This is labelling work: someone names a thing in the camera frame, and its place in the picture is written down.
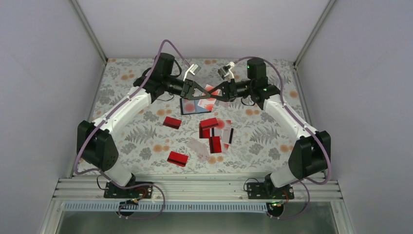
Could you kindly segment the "white card red circles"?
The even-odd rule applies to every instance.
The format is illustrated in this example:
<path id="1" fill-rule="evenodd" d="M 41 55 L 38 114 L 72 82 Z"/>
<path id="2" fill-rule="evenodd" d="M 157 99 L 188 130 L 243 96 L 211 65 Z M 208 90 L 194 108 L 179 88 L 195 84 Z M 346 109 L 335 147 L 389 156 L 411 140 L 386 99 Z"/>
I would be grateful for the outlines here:
<path id="1" fill-rule="evenodd" d="M 182 114 L 190 115 L 196 113 L 195 102 L 193 100 L 182 99 Z"/>

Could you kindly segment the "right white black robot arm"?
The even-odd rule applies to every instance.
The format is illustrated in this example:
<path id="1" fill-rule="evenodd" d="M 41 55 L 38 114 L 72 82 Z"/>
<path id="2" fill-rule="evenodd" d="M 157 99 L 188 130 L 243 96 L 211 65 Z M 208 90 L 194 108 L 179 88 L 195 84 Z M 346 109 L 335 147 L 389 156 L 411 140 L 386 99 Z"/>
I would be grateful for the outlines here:
<path id="1" fill-rule="evenodd" d="M 324 181 L 310 181 L 323 185 L 331 179 L 331 137 L 319 131 L 287 103 L 283 96 L 283 80 L 277 68 L 269 61 L 258 57 L 245 57 L 247 81 L 235 79 L 224 81 L 208 91 L 219 101 L 234 101 L 250 97 L 261 110 L 269 114 L 295 141 L 287 164 L 265 177 L 264 193 L 276 198 L 283 186 L 309 179 L 314 173 L 327 170 Z"/>

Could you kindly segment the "red card black stripe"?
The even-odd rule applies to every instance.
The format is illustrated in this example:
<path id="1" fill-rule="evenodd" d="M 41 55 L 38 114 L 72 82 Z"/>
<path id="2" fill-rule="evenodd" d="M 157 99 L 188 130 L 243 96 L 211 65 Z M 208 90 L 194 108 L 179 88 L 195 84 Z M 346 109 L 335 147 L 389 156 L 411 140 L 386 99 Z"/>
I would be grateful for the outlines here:
<path id="1" fill-rule="evenodd" d="M 185 167 L 188 162 L 188 158 L 189 157 L 187 155 L 171 151 L 167 158 L 167 162 Z"/>

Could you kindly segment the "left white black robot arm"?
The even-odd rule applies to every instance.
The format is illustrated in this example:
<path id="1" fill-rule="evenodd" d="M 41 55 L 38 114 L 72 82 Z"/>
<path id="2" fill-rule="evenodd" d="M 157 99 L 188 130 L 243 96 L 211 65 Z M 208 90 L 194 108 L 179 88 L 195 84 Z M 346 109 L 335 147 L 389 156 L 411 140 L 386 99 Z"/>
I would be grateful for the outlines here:
<path id="1" fill-rule="evenodd" d="M 132 88 L 115 106 L 94 121 L 84 120 L 79 124 L 77 156 L 74 163 L 76 175 L 89 172 L 78 170 L 78 163 L 82 158 L 94 165 L 93 171 L 99 172 L 113 183 L 121 196 L 130 197 L 134 194 L 136 185 L 132 181 L 132 173 L 118 162 L 119 154 L 113 135 L 165 92 L 187 100 L 211 97 L 211 94 L 195 81 L 179 79 L 177 75 L 172 75 L 173 66 L 176 64 L 173 55 L 156 55 L 152 67 L 134 81 Z"/>

